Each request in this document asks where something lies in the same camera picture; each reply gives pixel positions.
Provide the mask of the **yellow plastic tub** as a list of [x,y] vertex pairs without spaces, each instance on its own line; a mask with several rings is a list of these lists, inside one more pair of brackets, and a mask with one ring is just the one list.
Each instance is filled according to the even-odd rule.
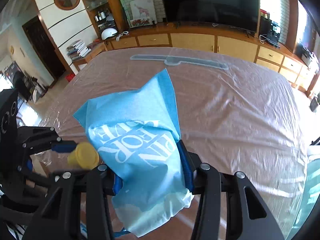
[[99,154],[89,142],[77,144],[68,158],[67,163],[71,167],[80,167],[85,170],[92,170],[99,165]]

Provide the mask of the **light blue drawstring bag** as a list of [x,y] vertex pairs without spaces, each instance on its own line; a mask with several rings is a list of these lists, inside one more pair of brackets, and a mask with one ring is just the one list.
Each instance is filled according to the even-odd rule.
[[123,181],[112,198],[124,228],[137,237],[159,228],[193,195],[177,148],[181,132],[167,70],[142,88],[87,100],[74,118],[104,163]]

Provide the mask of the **stack of books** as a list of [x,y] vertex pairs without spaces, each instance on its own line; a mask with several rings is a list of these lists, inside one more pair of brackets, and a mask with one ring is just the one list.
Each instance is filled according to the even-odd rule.
[[66,50],[67,50],[67,56],[72,61],[85,57],[88,53],[91,52],[91,48],[86,46],[83,40],[77,40],[73,42],[70,46],[67,47]]

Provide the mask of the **clear plastic table cover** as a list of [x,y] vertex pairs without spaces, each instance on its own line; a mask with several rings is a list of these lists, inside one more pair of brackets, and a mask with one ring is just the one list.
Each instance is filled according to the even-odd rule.
[[86,139],[73,114],[90,98],[142,87],[165,68],[133,55],[194,57],[228,70],[179,64],[168,67],[182,140],[218,171],[244,172],[284,236],[298,215],[310,143],[294,91],[282,75],[255,63],[204,51],[130,48],[99,54],[52,100],[41,122],[65,140]]

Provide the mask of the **white dome lamp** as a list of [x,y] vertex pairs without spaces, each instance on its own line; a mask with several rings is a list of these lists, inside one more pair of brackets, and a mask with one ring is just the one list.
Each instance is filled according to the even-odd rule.
[[115,28],[106,28],[101,33],[101,39],[106,40],[107,38],[114,37],[118,31]]

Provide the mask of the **glass display cabinet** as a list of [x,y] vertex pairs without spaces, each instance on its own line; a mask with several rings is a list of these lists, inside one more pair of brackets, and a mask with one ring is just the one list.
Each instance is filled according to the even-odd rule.
[[98,37],[103,30],[116,28],[117,31],[127,29],[123,6],[120,0],[82,0],[93,28]]

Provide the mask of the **white printer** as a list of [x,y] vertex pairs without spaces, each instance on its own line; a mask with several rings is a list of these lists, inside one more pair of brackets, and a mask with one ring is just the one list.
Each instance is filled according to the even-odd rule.
[[316,68],[319,64],[317,56],[305,46],[302,47],[302,61],[308,68]]

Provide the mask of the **wooden tv cabinet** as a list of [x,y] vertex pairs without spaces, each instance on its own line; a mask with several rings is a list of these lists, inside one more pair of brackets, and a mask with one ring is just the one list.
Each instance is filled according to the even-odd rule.
[[119,41],[110,38],[96,41],[94,45],[94,56],[102,51],[136,47],[174,47],[228,55],[278,72],[308,98],[319,92],[319,72],[311,70],[284,45],[275,48],[257,36],[239,30],[161,23],[131,30]]

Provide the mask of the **black coffee machine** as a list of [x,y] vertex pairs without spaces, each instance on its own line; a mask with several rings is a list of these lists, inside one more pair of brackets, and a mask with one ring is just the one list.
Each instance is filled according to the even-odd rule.
[[281,27],[276,22],[261,16],[259,28],[259,40],[261,43],[267,42],[276,48],[280,48],[278,44],[280,33]]

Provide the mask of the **large black television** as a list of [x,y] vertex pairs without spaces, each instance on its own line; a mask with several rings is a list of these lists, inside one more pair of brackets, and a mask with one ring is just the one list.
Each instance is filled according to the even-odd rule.
[[227,25],[255,33],[259,0],[163,0],[169,22]]

